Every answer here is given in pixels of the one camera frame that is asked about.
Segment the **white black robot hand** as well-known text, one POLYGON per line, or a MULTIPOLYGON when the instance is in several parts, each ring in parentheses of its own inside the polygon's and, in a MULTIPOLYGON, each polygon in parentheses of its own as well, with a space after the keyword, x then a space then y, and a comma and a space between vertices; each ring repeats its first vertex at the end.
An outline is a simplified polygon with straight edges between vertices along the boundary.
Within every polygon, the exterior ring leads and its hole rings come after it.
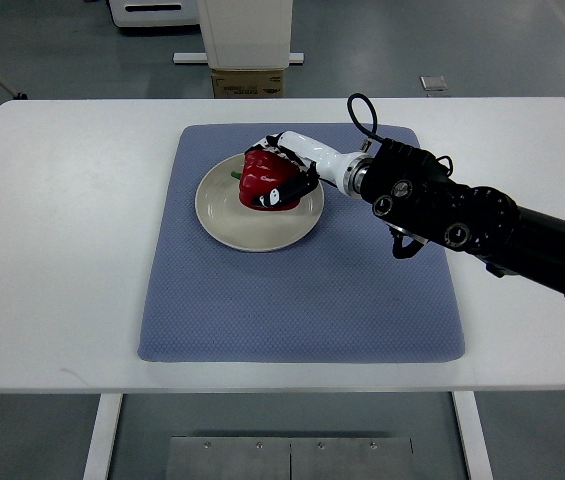
POLYGON ((361 194, 363 170, 370 166, 371 157, 363 152, 340 153, 310 137, 286 131, 278 135, 268 135, 246 152, 265 150, 295 163, 300 172, 268 195, 254 200, 261 204, 260 211, 284 211, 295 208, 299 201, 316 190, 321 182, 336 187, 341 193, 353 198, 361 194))

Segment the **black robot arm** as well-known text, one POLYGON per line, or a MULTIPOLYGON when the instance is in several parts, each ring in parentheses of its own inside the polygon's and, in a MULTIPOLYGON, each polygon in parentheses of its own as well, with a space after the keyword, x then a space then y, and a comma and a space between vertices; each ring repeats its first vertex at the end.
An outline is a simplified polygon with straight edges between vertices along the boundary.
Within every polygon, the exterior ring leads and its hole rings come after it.
POLYGON ((431 241, 475 256, 498 278, 519 275, 565 296, 565 220, 523 208, 493 187, 452 181, 448 156, 356 127, 380 147, 350 183, 389 225, 396 258, 411 258, 431 241))

